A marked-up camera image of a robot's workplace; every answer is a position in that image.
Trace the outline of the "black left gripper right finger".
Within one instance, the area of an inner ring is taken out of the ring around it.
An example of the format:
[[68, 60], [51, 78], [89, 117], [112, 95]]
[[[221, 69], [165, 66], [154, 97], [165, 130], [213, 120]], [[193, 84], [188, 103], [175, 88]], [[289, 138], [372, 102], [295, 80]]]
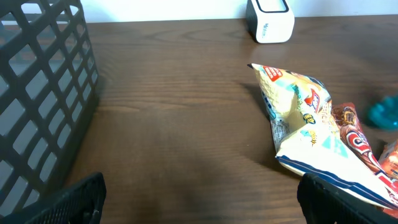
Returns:
[[305, 174], [297, 200], [309, 224], [397, 224], [397, 219], [313, 174]]

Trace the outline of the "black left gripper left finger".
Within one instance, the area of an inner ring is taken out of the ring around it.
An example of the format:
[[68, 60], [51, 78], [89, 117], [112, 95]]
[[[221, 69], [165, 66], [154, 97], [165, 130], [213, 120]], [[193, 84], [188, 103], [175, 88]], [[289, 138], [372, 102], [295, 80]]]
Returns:
[[1, 224], [99, 224], [106, 198], [103, 174], [79, 182], [7, 215]]

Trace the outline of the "cream snack bag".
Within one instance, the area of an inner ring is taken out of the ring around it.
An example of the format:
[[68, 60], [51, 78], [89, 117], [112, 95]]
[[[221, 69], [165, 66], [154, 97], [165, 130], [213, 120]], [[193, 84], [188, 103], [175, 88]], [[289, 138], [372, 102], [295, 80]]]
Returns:
[[372, 171], [341, 140], [322, 82], [288, 70], [249, 64], [270, 117], [276, 159], [298, 175], [314, 174], [372, 205], [396, 209]]

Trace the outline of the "small orange snack packet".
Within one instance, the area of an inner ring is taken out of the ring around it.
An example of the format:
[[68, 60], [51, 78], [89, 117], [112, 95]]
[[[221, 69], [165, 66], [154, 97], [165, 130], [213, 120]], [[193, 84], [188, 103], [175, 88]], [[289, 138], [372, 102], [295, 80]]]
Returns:
[[386, 144], [379, 158], [379, 163], [383, 171], [392, 179], [397, 179], [397, 141]]

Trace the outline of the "orange chocolate bar wrapper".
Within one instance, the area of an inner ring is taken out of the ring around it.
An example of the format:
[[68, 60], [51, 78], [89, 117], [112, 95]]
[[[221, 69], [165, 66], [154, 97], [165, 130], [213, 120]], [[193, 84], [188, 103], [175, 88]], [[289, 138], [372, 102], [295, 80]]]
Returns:
[[397, 206], [397, 187], [374, 157], [369, 142], [363, 133], [354, 104], [335, 105], [331, 109], [331, 114], [340, 129], [341, 140], [383, 182], [392, 203]]

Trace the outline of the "blue mouthwash bottle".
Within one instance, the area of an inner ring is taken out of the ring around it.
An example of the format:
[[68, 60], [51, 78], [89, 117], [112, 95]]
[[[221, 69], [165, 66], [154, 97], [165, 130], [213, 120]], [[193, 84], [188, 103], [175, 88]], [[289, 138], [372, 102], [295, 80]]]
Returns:
[[397, 95], [387, 96], [372, 105], [368, 112], [368, 120], [379, 129], [397, 130]]

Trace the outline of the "white barcode scanner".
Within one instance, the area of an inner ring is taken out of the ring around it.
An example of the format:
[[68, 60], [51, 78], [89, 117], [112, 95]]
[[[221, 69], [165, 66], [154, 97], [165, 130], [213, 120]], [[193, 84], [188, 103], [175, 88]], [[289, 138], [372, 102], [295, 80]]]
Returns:
[[286, 0], [247, 0], [246, 24], [257, 43], [283, 43], [292, 36], [295, 16]]

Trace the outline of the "grey plastic shopping basket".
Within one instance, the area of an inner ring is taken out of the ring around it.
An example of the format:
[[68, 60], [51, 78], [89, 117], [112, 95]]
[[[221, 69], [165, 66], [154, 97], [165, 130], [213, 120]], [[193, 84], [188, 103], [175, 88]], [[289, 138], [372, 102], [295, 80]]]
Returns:
[[1, 0], [1, 216], [64, 184], [98, 104], [79, 0]]

